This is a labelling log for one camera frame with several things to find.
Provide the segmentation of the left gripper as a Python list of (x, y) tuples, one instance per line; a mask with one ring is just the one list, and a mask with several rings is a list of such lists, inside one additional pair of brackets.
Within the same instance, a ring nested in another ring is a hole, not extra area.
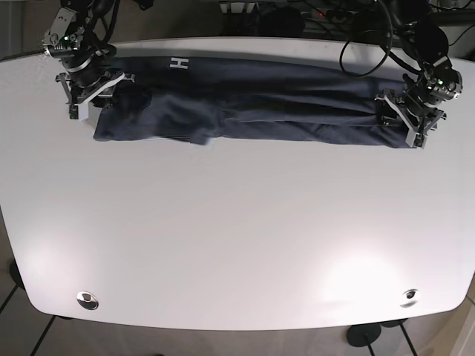
[(416, 80), (403, 75), (401, 92), (384, 89), (377, 97), (378, 123), (383, 127), (407, 127), (405, 143), (411, 148), (425, 147), (429, 131), (436, 129), (446, 113), (439, 109), (443, 102), (462, 93), (462, 77), (448, 57), (426, 65)]

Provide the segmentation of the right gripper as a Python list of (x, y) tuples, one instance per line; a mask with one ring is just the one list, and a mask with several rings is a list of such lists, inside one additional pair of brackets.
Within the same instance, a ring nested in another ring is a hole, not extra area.
[(118, 7), (60, 7), (42, 40), (43, 51), (59, 60), (56, 76), (68, 98), (71, 120), (89, 118), (89, 104), (110, 108), (118, 103), (117, 85), (134, 75), (109, 68), (117, 48), (109, 43)]

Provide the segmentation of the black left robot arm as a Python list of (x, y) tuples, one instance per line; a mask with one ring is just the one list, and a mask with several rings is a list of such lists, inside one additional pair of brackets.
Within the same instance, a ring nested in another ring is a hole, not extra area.
[(392, 53), (388, 54), (398, 65), (416, 74), (417, 79), (403, 75), (401, 92), (385, 89), (376, 97), (385, 110), (383, 123), (403, 122), (407, 127), (406, 144), (423, 148), (429, 131), (446, 118), (439, 105), (462, 93), (462, 77), (452, 67), (448, 39), (430, 18), (427, 1), (380, 1), (379, 4), (390, 22), (389, 37), (398, 36), (404, 52), (419, 66), (418, 70), (410, 68)]

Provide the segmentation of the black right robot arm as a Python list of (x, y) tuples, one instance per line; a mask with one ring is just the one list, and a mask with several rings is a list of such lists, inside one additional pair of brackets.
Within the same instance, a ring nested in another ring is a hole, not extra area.
[(113, 66), (117, 48), (110, 43), (119, 1), (61, 1), (53, 24), (44, 34), (45, 54), (59, 60), (61, 84), (73, 120), (89, 117), (90, 107), (118, 107), (139, 111), (151, 101), (148, 89), (136, 76)]

